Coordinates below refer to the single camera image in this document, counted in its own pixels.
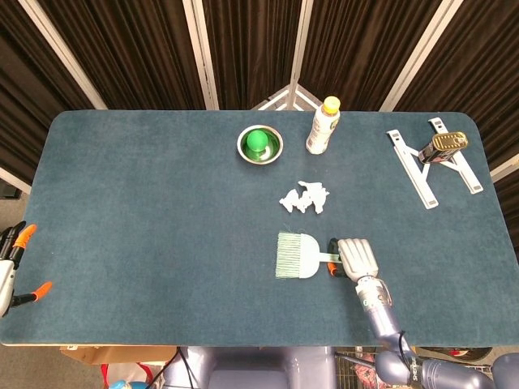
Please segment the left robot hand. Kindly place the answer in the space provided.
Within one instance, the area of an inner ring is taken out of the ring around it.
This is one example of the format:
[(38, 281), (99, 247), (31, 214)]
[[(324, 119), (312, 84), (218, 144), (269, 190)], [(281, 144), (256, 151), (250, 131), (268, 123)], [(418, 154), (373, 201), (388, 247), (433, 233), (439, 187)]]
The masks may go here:
[(51, 281), (42, 284), (30, 293), (15, 295), (15, 278), (21, 259), (32, 235), (35, 224), (27, 226), (25, 220), (1, 232), (1, 317), (11, 308), (41, 300), (53, 287)]

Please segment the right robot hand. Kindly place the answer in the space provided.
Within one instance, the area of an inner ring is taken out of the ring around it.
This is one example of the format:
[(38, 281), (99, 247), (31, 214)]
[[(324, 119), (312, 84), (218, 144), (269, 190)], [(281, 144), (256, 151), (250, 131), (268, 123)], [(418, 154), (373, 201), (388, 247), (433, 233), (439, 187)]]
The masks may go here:
[(379, 267), (367, 239), (332, 238), (328, 242), (329, 254), (338, 256), (338, 263), (328, 263), (327, 268), (332, 277), (347, 277), (359, 282), (363, 277), (377, 277)]

